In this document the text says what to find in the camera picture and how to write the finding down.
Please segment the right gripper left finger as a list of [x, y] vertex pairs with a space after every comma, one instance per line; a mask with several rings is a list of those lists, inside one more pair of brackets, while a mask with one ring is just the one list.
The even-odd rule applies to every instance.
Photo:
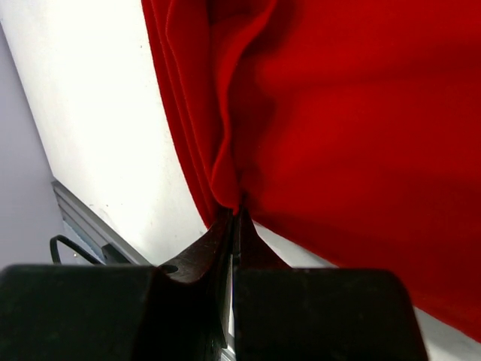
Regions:
[[218, 360], [228, 344], [230, 232], [222, 211], [153, 265], [11, 265], [1, 273], [3, 360]]

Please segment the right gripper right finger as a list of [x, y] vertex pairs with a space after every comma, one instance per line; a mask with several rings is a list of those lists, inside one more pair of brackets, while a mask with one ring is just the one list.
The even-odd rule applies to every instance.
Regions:
[[234, 348], [239, 360], [426, 360], [407, 290], [391, 272], [293, 268], [249, 213], [233, 231]]

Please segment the red t shirt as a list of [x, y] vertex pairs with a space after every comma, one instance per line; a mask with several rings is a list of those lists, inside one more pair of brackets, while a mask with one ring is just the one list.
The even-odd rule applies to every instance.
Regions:
[[480, 337], [480, 3], [145, 1], [206, 225], [245, 207]]

